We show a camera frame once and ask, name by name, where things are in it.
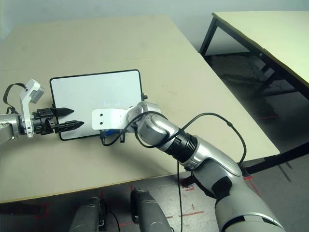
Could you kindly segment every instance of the tabletop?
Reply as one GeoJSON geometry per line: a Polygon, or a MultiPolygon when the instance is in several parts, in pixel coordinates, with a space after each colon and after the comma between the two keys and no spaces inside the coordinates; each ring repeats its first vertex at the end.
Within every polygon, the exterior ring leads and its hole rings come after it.
{"type": "Polygon", "coordinates": [[[214,12],[213,16],[309,87],[309,11],[214,12]]]}
{"type": "MultiPolygon", "coordinates": [[[[89,19],[19,26],[1,54],[0,96],[16,82],[37,80],[46,92],[30,111],[52,104],[52,77],[138,69],[149,102],[182,127],[195,115],[215,112],[230,120],[247,144],[246,160],[279,153],[220,78],[167,16],[89,19]]],[[[9,102],[19,106],[19,88],[9,102]]],[[[2,112],[5,105],[0,104],[2,112]]],[[[187,132],[235,161],[242,145],[221,120],[206,116],[187,132]]],[[[175,174],[176,160],[140,146],[134,134],[124,144],[103,147],[99,137],[62,141],[57,134],[22,137],[1,147],[0,202],[11,202],[175,174]]]]}

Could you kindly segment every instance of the black cable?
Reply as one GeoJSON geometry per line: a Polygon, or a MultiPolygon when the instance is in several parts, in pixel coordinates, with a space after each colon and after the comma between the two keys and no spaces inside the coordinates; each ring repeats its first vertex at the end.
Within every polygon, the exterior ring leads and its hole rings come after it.
{"type": "Polygon", "coordinates": [[[112,211],[106,211],[106,213],[110,213],[110,214],[112,214],[114,216],[114,218],[115,218],[115,220],[117,222],[118,231],[120,231],[120,226],[119,226],[119,222],[118,222],[118,219],[117,219],[116,215],[112,211]]]}
{"type": "Polygon", "coordinates": [[[183,204],[182,204],[182,195],[180,191],[180,183],[179,183],[179,162],[177,161],[177,183],[178,183],[178,193],[179,193],[179,205],[180,205],[180,232],[183,232],[183,204]]]}
{"type": "Polygon", "coordinates": [[[167,119],[163,114],[158,113],[158,112],[156,112],[156,111],[147,111],[147,112],[141,113],[140,115],[137,115],[135,118],[133,118],[133,119],[125,126],[125,128],[123,128],[123,130],[121,131],[121,133],[120,133],[113,141],[111,141],[109,144],[106,144],[106,143],[105,143],[105,141],[104,141],[105,138],[103,137],[103,133],[104,133],[104,132],[101,131],[101,133],[100,133],[100,139],[101,139],[101,141],[102,141],[102,144],[103,144],[104,146],[113,145],[113,144],[120,138],[120,136],[121,136],[123,133],[126,132],[126,130],[128,129],[128,127],[131,126],[131,124],[132,124],[133,122],[135,122],[137,119],[140,119],[142,116],[147,115],[147,114],[160,115],[161,117],[167,119]]]}
{"type": "Polygon", "coordinates": [[[22,88],[26,89],[26,86],[25,86],[23,83],[11,84],[11,85],[9,85],[9,86],[6,88],[6,90],[5,90],[5,92],[4,92],[4,95],[3,95],[3,102],[4,102],[5,104],[9,105],[9,107],[8,107],[7,110],[6,110],[6,114],[9,113],[9,110],[11,111],[12,114],[19,114],[19,113],[16,111],[15,107],[12,106],[12,105],[10,105],[10,104],[8,103],[8,95],[9,95],[9,92],[10,92],[10,90],[11,90],[11,88],[12,88],[13,86],[21,86],[22,88]]]}
{"type": "Polygon", "coordinates": [[[246,144],[245,144],[245,141],[243,140],[241,134],[237,131],[237,129],[233,126],[233,124],[228,121],[227,119],[225,119],[224,117],[222,117],[221,115],[219,114],[216,114],[216,113],[202,113],[202,114],[199,114],[197,116],[195,116],[194,118],[192,118],[187,124],[185,124],[184,127],[182,127],[181,129],[179,129],[179,131],[174,134],[173,136],[167,138],[167,139],[164,139],[162,142],[156,144],[156,145],[152,145],[152,146],[147,146],[145,145],[138,137],[137,135],[137,131],[135,130],[135,137],[137,138],[137,140],[139,141],[139,143],[143,146],[143,147],[146,147],[146,148],[153,148],[153,147],[160,147],[162,145],[164,145],[165,143],[167,143],[168,141],[172,140],[173,138],[175,138],[178,134],[180,134],[182,131],[184,131],[188,126],[190,126],[195,120],[197,120],[199,117],[202,117],[202,116],[207,116],[207,115],[211,115],[211,116],[216,116],[218,118],[220,118],[221,120],[223,120],[224,122],[226,122],[226,124],[231,127],[233,129],[233,131],[237,134],[237,136],[239,137],[241,143],[242,143],[242,146],[243,146],[243,154],[242,154],[242,157],[238,163],[238,165],[240,166],[245,157],[246,157],[246,154],[247,154],[247,147],[246,147],[246,144]]]}

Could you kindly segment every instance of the whiteboard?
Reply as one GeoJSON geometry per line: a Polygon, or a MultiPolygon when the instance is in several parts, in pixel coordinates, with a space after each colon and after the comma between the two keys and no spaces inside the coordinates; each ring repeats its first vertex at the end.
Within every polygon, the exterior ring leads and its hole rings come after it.
{"type": "Polygon", "coordinates": [[[62,140],[99,134],[91,128],[93,110],[128,109],[142,100],[138,70],[55,77],[50,79],[50,88],[56,108],[74,110],[72,114],[58,117],[57,123],[71,120],[84,122],[78,129],[61,132],[62,140]]]}

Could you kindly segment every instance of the wall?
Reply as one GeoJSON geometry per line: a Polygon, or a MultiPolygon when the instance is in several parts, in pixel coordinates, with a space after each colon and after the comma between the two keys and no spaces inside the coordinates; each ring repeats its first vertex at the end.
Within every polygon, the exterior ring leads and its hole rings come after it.
{"type": "MultiPolygon", "coordinates": [[[[90,17],[170,15],[199,50],[214,11],[309,10],[307,0],[0,0],[3,39],[16,24],[90,17]]],[[[218,30],[210,54],[244,51],[218,30]]]]}

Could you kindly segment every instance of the white plastic part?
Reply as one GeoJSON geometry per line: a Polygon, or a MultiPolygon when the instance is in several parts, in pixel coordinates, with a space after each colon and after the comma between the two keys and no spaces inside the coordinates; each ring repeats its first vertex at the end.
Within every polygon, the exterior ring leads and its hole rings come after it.
{"type": "Polygon", "coordinates": [[[123,129],[128,124],[130,109],[97,109],[92,111],[91,127],[94,130],[123,129]]]}
{"type": "Polygon", "coordinates": [[[39,82],[30,79],[26,84],[26,89],[24,89],[20,94],[20,104],[21,104],[21,118],[23,121],[23,127],[28,138],[33,137],[33,126],[31,123],[31,114],[29,111],[29,103],[36,103],[42,94],[44,93],[44,88],[41,87],[39,82]]]}

